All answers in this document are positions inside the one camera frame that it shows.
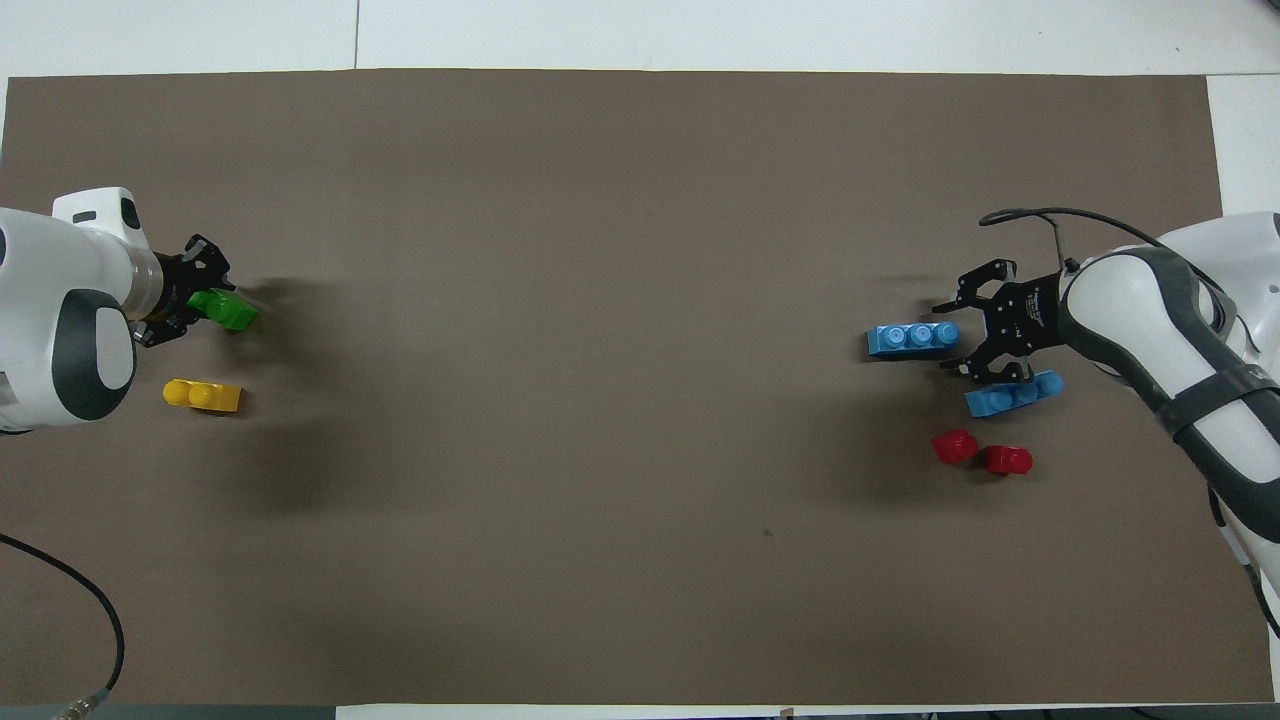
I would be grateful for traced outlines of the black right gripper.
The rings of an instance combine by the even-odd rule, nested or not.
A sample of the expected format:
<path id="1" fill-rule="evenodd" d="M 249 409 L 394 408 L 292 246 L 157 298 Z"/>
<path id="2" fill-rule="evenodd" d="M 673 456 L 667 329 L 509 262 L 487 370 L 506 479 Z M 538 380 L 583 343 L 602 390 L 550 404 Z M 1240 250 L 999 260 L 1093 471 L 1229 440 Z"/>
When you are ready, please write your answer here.
<path id="1" fill-rule="evenodd" d="M 986 313 L 986 346 L 963 357 L 947 357 L 938 369 L 975 386 L 1030 383 L 1030 356 L 1066 341 L 1059 327 L 1062 273 L 1018 278 L 1018 263 L 997 258 L 957 278 L 954 296 L 932 313 L 974 309 Z"/>

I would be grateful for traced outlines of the yellow two-stud toy block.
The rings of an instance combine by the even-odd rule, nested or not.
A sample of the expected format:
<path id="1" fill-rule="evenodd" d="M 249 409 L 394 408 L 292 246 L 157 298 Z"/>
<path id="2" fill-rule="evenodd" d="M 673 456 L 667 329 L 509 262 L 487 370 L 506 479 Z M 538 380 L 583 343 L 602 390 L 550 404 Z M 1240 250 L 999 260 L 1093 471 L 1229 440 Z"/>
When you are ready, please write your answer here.
<path id="1" fill-rule="evenodd" d="M 207 413 L 238 413 L 242 393 L 241 386 L 180 378 L 172 379 L 163 387 L 166 404 Z"/>

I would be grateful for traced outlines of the blue three-stud toy block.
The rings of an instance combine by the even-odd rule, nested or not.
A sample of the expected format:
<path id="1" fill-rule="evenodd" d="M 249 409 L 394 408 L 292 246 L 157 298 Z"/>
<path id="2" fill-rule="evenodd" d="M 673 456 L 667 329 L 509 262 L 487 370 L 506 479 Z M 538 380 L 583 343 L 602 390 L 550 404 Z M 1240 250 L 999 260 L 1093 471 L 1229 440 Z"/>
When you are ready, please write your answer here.
<path id="1" fill-rule="evenodd" d="M 1062 393 L 1064 378 L 1052 370 L 1037 372 L 1027 383 L 1001 383 L 980 387 L 964 395 L 970 416 L 989 418 L 1028 407 Z"/>
<path id="2" fill-rule="evenodd" d="M 876 325 L 865 333 L 870 357 L 915 357 L 947 352 L 961 332 L 952 322 L 918 322 Z"/>

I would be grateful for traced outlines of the green two-stud toy block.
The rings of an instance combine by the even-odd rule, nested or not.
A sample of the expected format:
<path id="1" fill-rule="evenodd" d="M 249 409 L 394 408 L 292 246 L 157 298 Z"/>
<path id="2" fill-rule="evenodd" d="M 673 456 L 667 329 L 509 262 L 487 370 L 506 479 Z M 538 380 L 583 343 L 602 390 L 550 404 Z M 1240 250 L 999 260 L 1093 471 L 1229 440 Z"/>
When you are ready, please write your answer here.
<path id="1" fill-rule="evenodd" d="M 247 331 L 259 316 L 259 310 L 237 293 L 210 288 L 195 292 L 187 306 L 227 331 Z"/>

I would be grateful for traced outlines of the brown table mat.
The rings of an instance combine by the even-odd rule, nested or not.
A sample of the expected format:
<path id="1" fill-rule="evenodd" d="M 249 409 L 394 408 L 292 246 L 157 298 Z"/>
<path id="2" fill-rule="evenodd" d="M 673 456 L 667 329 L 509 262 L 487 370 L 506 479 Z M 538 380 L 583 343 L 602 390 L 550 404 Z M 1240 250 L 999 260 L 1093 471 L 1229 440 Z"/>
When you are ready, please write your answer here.
<path id="1" fill-rule="evenodd" d="M 988 211 L 1216 217 L 1201 78 L 9 83 L 0 206 L 114 184 L 260 310 L 140 350 L 102 421 L 0 439 L 0 530 L 122 615 L 115 705 L 1271 696 L 1137 397 L 1053 348 L 1059 397 L 974 423 L 961 378 L 865 355 L 982 263 L 1055 269 L 1046 224 Z M 937 459 L 952 429 L 972 461 Z"/>

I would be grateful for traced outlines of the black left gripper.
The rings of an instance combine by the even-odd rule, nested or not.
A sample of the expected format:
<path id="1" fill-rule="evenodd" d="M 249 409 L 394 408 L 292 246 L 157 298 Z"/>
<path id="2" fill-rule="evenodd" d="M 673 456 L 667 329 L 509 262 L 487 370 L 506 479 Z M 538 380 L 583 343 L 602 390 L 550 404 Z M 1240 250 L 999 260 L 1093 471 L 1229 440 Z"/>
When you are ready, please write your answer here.
<path id="1" fill-rule="evenodd" d="M 197 322 L 195 310 L 187 306 L 193 292 L 237 290 L 229 279 L 230 264 L 224 252 L 202 234 L 192 234 L 183 254 L 157 254 L 156 259 L 160 273 L 151 283 L 155 299 L 145 297 L 131 323 L 131 337 L 143 348 L 187 334 Z"/>

